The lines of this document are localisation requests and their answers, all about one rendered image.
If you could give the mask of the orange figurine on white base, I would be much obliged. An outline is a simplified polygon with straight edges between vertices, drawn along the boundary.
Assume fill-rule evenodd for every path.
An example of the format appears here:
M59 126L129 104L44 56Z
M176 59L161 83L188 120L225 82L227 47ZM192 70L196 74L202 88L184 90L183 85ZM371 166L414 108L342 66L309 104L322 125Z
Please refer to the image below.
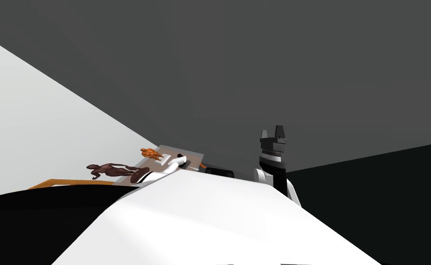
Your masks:
M164 165L170 158L170 155L160 154L155 149L151 148L142 148L140 151L143 157L154 159L155 163L158 165Z

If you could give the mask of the dark brown figurine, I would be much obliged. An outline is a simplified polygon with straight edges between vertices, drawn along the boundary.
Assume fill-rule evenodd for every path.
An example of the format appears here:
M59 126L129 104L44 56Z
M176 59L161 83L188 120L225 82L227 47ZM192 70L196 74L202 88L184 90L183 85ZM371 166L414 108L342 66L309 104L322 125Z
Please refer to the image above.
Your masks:
M107 163L103 165L91 164L86 166L90 169L94 176L92 179L97 179L101 174L111 177L130 177L130 183L136 184L144 175L150 172L149 167L131 167L123 164Z

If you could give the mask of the orange wooden frame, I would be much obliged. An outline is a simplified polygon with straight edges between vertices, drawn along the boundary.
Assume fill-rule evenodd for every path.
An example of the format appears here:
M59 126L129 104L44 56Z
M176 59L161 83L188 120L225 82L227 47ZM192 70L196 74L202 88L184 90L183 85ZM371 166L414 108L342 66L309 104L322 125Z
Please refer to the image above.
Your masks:
M60 185L113 185L114 183L115 182L112 181L101 181L95 179L47 179L38 185L30 187L29 190Z

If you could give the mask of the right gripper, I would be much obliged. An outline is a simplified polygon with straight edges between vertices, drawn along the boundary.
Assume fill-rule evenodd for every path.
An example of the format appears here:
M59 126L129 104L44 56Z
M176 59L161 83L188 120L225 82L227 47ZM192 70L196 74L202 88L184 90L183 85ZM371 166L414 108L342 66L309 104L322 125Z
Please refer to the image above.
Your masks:
M276 125L275 137L268 137L267 130L262 130L260 135L261 149L269 152L283 153L285 151L286 139L285 129L282 125Z

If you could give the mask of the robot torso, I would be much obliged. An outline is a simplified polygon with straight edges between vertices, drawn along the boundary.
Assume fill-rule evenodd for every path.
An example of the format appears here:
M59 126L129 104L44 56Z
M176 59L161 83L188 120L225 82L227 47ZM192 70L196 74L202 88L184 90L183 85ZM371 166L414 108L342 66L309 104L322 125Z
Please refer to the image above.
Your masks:
M380 265L267 184L175 172L108 207L52 265Z

